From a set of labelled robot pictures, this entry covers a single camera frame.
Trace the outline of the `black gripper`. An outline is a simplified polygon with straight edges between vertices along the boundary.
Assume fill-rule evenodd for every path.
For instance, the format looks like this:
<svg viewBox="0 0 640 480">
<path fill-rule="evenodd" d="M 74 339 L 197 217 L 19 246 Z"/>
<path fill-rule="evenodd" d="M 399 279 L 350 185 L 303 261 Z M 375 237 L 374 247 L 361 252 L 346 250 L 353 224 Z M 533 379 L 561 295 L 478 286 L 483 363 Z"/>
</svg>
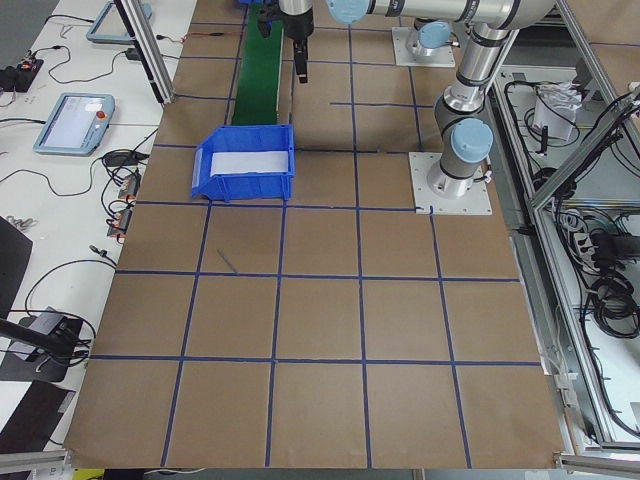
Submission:
<svg viewBox="0 0 640 480">
<path fill-rule="evenodd" d="M 285 36 L 293 41 L 294 68 L 298 81 L 306 84 L 308 82 L 308 38 L 314 31 L 313 13 L 284 14 L 282 23 Z"/>
</svg>

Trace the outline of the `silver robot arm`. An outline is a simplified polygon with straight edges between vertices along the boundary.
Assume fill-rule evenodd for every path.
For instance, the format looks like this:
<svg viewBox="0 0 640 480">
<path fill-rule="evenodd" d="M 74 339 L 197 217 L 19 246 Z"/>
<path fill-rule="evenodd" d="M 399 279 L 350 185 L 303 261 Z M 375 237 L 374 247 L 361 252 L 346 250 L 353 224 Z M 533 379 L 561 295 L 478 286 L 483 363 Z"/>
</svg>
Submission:
<svg viewBox="0 0 640 480">
<path fill-rule="evenodd" d="M 469 28 L 455 78 L 434 106 L 444 151 L 427 174 L 431 191 L 446 199 L 463 197 L 491 151 L 494 134 L 478 118 L 491 79 L 510 49 L 510 37 L 541 20 L 552 1 L 328 1 L 332 18 L 352 25 L 368 15 L 412 17 L 411 40 L 423 53 L 444 46 L 450 34 L 436 33 L 437 23 Z"/>
<path fill-rule="evenodd" d="M 416 57 L 429 57 L 437 50 L 449 45 L 451 37 L 452 29 L 448 22 L 415 18 L 405 41 L 405 47 Z"/>
</svg>

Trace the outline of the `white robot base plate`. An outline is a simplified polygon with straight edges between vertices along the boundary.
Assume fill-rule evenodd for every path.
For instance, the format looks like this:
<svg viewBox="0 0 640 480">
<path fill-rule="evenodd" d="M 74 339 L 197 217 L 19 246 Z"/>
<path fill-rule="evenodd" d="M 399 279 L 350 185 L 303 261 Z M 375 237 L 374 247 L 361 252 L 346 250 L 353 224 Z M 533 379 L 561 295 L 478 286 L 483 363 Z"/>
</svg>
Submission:
<svg viewBox="0 0 640 480">
<path fill-rule="evenodd" d="M 467 179 L 448 177 L 437 152 L 410 152 L 409 164 L 415 212 L 432 215 L 492 214 L 487 184 L 480 166 Z"/>
</svg>

